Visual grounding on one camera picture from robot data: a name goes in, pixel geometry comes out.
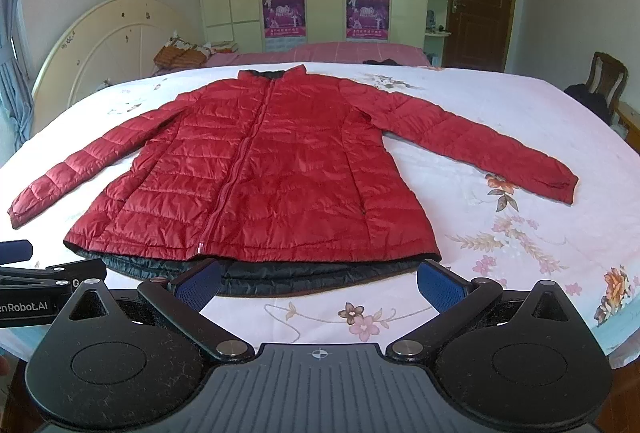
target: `wooden chair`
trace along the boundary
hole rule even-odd
[[[596,84],[598,64],[600,64],[600,77]],[[618,106],[618,100],[622,90],[625,89],[628,76],[629,70],[613,56],[604,52],[596,52],[593,55],[591,73],[586,85],[590,92],[596,92],[605,97],[611,116],[613,116],[613,112]]]

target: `red puffer jacket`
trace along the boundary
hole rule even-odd
[[[94,140],[25,189],[18,227],[144,144],[65,241],[86,251],[187,260],[377,261],[438,253],[382,133],[572,203],[556,159],[427,101],[303,66],[242,71],[181,94]]]

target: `blue curtain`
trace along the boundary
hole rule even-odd
[[[18,0],[0,0],[0,109],[8,115],[15,151],[29,139],[33,118],[33,97],[11,44],[17,5]]]

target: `folded cloth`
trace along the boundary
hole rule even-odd
[[[564,93],[578,101],[582,106],[589,108],[607,125],[611,123],[611,113],[609,111],[609,106],[607,106],[607,100],[602,94],[590,92],[587,89],[587,85],[585,84],[571,85],[570,87],[566,87]]]
[[[95,257],[80,249],[76,254]],[[100,254],[105,265],[136,279],[165,277],[174,279],[202,260],[171,261],[136,256]],[[302,296],[335,288],[361,285],[405,272],[413,272],[425,259],[439,261],[437,254],[421,254],[392,261],[327,262],[238,261],[217,258],[222,266],[219,294],[238,297]]]
[[[389,67],[401,67],[402,65],[400,63],[396,63],[395,61],[393,61],[392,59],[385,59],[384,61],[376,61],[374,59],[367,59],[366,61],[362,62],[363,65],[386,65]]]

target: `metal screw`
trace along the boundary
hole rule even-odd
[[[421,353],[424,348],[418,341],[403,339],[402,341],[396,341],[392,350],[402,357],[414,357]]]
[[[238,341],[236,339],[230,339],[228,341],[222,341],[217,347],[218,353],[226,357],[237,357],[242,355],[249,348],[244,341]]]

